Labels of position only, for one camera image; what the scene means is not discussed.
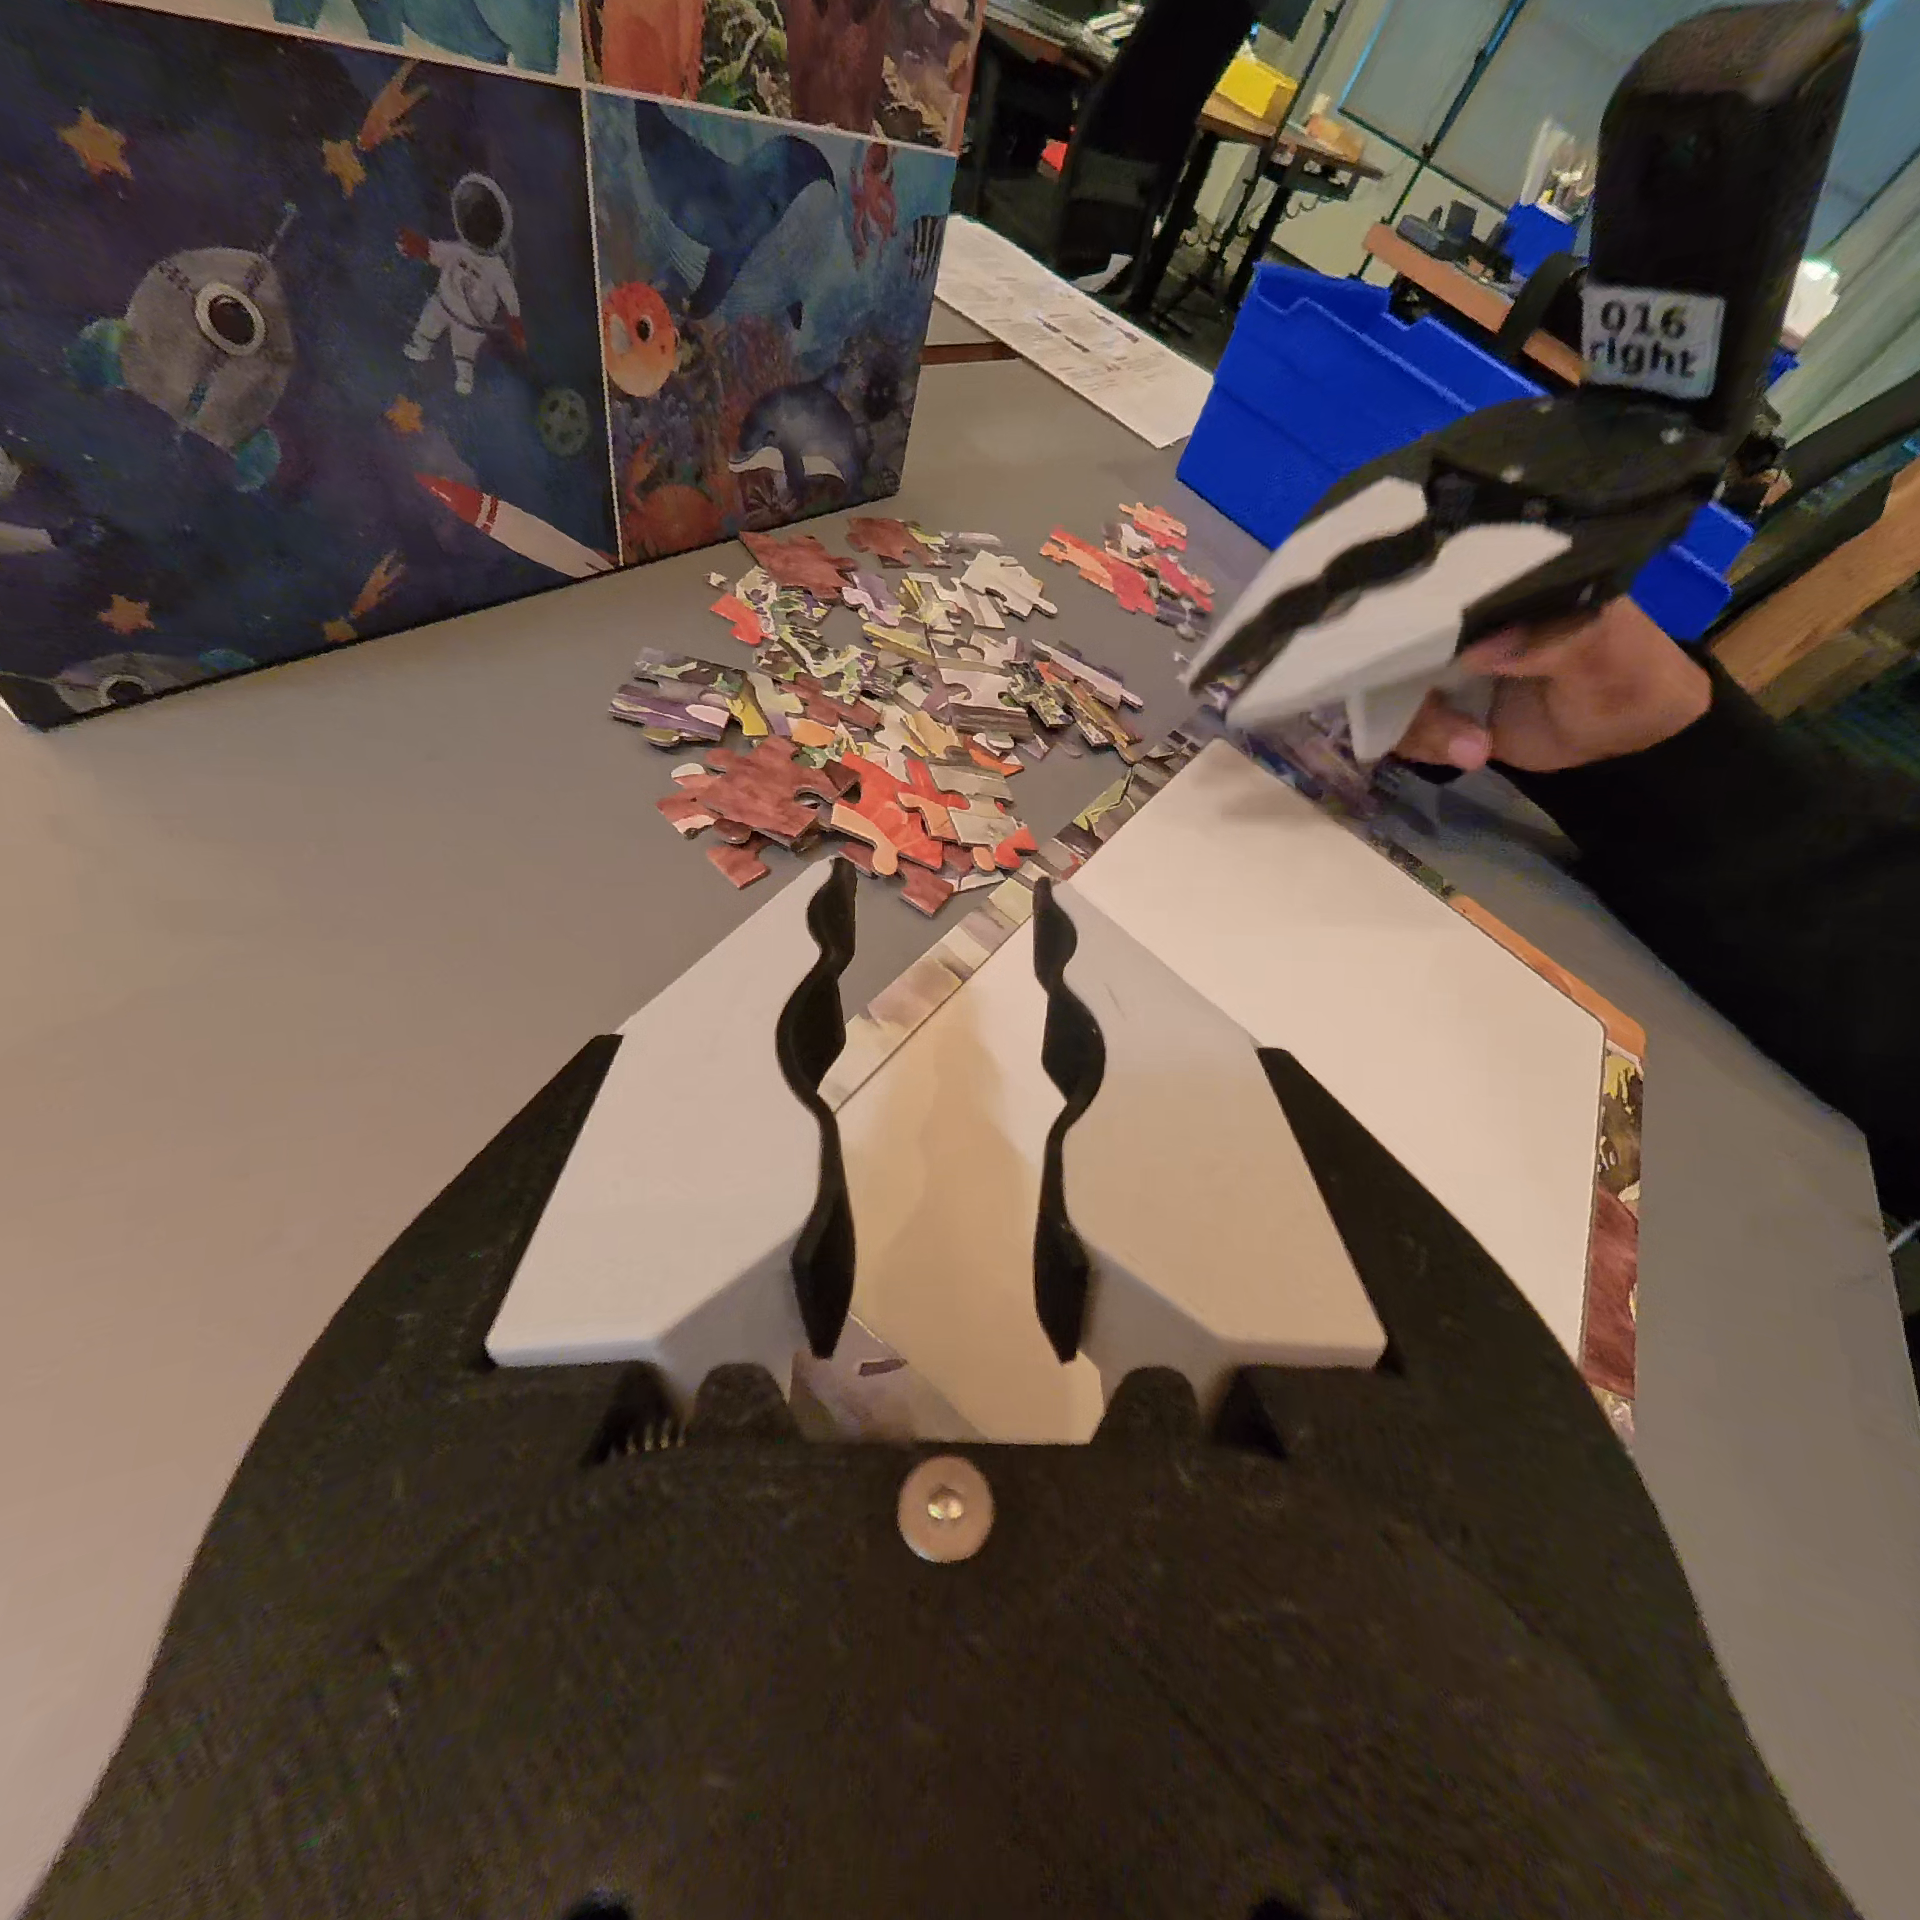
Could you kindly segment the small blue bin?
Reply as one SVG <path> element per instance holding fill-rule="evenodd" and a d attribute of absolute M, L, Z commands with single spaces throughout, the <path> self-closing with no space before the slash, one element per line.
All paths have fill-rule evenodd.
<path fill-rule="evenodd" d="M 1550 203 L 1513 203 L 1502 221 L 1498 250 L 1510 266 L 1506 281 L 1520 283 L 1547 259 L 1570 253 L 1586 260 L 1594 250 L 1594 208 L 1569 218 Z"/>

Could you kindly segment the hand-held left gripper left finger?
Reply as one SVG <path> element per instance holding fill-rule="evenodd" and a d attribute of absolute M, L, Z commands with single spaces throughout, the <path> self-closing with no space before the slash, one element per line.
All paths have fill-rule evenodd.
<path fill-rule="evenodd" d="M 857 1251 L 826 1077 L 857 868 L 822 859 L 617 1030 L 487 1332 L 497 1368 L 641 1360 L 667 1385 L 830 1360 Z"/>

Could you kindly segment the illustrated cardboard puzzle box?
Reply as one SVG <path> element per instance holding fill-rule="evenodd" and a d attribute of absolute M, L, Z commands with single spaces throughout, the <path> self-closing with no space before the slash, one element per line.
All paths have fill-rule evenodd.
<path fill-rule="evenodd" d="M 979 4 L 2 4 L 38 732 L 899 492 Z"/>

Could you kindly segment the printed paper sheet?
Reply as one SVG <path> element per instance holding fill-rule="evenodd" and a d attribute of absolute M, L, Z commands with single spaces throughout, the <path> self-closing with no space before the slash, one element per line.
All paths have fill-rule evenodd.
<path fill-rule="evenodd" d="M 1187 441 L 1209 400 L 1211 372 L 970 218 L 944 224 L 936 297 L 1152 449 Z"/>

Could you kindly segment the person's right forearm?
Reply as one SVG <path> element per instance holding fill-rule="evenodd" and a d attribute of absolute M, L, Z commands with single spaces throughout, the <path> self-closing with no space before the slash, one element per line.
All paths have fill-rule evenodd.
<path fill-rule="evenodd" d="M 1918 1211 L 1915 782 L 1712 702 L 1643 752 L 1499 772 L 1610 912 L 1864 1136 L 1886 1214 Z"/>

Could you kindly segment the blue plastic bin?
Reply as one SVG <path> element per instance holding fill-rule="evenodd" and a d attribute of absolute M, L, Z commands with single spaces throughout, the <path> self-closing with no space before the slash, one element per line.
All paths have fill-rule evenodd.
<path fill-rule="evenodd" d="M 1377 481 L 1409 481 L 1429 498 L 1439 432 L 1553 396 L 1433 320 L 1395 320 L 1377 288 L 1259 270 L 1179 475 L 1277 550 Z M 1701 641 L 1727 610 L 1727 573 L 1750 539 L 1746 521 L 1718 497 L 1622 592 L 1682 642 Z"/>

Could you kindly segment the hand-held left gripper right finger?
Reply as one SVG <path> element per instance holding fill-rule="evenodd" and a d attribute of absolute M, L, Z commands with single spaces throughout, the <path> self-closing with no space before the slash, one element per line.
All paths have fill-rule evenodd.
<path fill-rule="evenodd" d="M 1041 884 L 1029 925 L 1062 1097 L 1033 1243 L 1056 1358 L 1375 1364 L 1386 1332 L 1255 1040 L 1079 894 Z"/>

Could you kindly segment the black office chair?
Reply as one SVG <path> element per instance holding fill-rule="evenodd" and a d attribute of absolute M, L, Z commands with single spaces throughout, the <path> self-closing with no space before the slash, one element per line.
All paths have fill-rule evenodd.
<path fill-rule="evenodd" d="M 1150 3 L 1070 137 L 1046 260 L 1072 281 L 1146 253 L 1214 84 L 1246 44 L 1259 3 Z"/>

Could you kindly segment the wooden beam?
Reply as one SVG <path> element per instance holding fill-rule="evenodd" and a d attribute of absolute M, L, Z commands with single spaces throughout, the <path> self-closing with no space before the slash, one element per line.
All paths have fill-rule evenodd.
<path fill-rule="evenodd" d="M 1831 539 L 1814 562 L 1752 597 L 1719 627 L 1711 653 L 1731 681 L 1760 696 L 1915 581 L 1918 461 L 1877 482 L 1864 498 L 1875 510 L 1872 518 L 1866 510 L 1845 508 L 1838 515 L 1845 539 Z"/>

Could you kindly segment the background wooden desk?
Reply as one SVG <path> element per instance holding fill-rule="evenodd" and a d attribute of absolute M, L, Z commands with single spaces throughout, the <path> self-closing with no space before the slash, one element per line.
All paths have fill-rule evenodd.
<path fill-rule="evenodd" d="M 1209 229 L 1202 266 L 1187 283 L 1190 292 L 1219 297 L 1226 306 L 1245 300 L 1294 201 L 1343 203 L 1354 200 L 1357 188 L 1386 179 L 1360 136 L 1323 114 L 1296 128 L 1280 114 L 1266 123 L 1239 107 L 1209 109 L 1206 131 L 1253 155 L 1239 169 L 1238 194 Z"/>

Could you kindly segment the jigsaw puzzle frame board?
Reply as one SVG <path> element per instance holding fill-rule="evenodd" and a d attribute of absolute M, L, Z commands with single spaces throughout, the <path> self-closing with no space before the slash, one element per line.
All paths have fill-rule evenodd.
<path fill-rule="evenodd" d="M 1079 1442 L 1122 1376 L 1035 1307 L 1032 914 L 1075 892 L 1306 1067 L 1465 1228 L 1634 1434 L 1642 1030 L 1455 897 L 1211 742 L 1070 876 L 984 892 L 849 1030 L 827 1077 L 856 1188 L 853 1320 L 801 1404 L 861 1438 Z"/>

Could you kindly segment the pile of jigsaw puzzle pieces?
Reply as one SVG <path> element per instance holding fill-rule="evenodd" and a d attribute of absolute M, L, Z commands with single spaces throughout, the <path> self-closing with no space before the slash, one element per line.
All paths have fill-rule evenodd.
<path fill-rule="evenodd" d="M 744 658 L 649 648 L 609 705 L 674 758 L 656 810 L 738 892 L 826 851 L 936 918 L 1070 876 L 1198 749 L 1193 728 L 1146 730 L 1146 697 L 1054 630 L 1050 581 L 994 534 L 866 515 L 838 545 L 744 546 L 738 576 L 709 576 Z"/>

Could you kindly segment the person's right hand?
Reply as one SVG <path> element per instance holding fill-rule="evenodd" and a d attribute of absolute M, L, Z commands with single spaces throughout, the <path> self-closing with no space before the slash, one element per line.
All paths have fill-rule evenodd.
<path fill-rule="evenodd" d="M 1461 776 L 1560 776 L 1665 746 L 1715 696 L 1701 660 L 1629 600 L 1483 636 L 1457 667 L 1490 685 L 1483 718 L 1435 688 L 1402 733 L 1399 758 Z"/>

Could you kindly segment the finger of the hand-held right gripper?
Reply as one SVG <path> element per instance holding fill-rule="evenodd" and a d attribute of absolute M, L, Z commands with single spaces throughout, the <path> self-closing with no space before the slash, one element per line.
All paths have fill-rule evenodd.
<path fill-rule="evenodd" d="M 1442 531 L 1425 489 L 1377 481 L 1289 534 L 1202 638 L 1187 685 L 1366 685 L 1433 673 Z"/>
<path fill-rule="evenodd" d="M 1330 587 L 1350 549 L 1303 528 L 1259 566 L 1197 653 L 1197 691 L 1223 697 L 1230 728 L 1274 736 L 1343 705 L 1360 761 L 1391 754 L 1450 673 L 1467 610 L 1561 561 L 1570 537 L 1541 523 L 1481 523 L 1386 584 Z"/>

